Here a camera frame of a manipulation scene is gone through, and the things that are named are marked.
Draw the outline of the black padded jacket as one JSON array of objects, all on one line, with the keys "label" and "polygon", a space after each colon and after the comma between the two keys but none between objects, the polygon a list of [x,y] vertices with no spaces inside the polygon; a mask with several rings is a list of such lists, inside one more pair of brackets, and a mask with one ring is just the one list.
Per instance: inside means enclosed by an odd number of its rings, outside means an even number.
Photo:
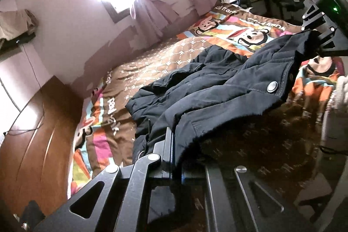
[{"label": "black padded jacket", "polygon": [[136,124],[133,160],[175,136],[177,168],[244,164],[288,201],[314,169],[312,118],[295,83],[315,56],[317,31],[283,35],[250,57],[217,45],[141,87],[126,104]]}]

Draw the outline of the brown patterned bed quilt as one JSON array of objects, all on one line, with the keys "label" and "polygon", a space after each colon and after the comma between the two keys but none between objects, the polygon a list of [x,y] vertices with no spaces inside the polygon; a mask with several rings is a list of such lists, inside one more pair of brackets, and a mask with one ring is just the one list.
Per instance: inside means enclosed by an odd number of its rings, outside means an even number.
[{"label": "brown patterned bed quilt", "polygon": [[[126,103],[141,87],[187,66],[212,45],[250,57],[273,39],[299,30],[286,21],[225,4],[187,31],[110,70],[83,105],[75,134],[71,193],[77,193],[110,164],[131,164],[136,124]],[[316,142],[329,97],[344,74],[339,57],[303,62],[280,108],[259,119],[243,120],[240,134],[231,126],[222,136],[201,142],[189,150],[188,163],[218,162],[227,167],[233,159],[245,161],[285,199],[296,201],[301,190],[318,181]]]}]

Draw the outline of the wooden headboard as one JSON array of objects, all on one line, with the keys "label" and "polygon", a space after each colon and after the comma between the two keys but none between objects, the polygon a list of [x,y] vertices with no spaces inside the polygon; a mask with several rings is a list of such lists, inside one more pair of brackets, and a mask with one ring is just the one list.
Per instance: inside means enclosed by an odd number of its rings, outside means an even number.
[{"label": "wooden headboard", "polygon": [[73,141],[83,101],[57,77],[21,111],[1,145],[1,204],[22,214],[34,200],[45,215],[68,199]]}]

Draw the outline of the pink curtain left panel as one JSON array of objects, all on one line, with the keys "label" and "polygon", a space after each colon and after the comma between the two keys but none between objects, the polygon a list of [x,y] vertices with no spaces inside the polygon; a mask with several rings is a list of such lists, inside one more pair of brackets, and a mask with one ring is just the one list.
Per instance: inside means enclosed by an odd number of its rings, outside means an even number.
[{"label": "pink curtain left panel", "polygon": [[165,28],[179,19],[179,14],[162,0],[134,0],[130,16],[149,45],[161,41]]}]

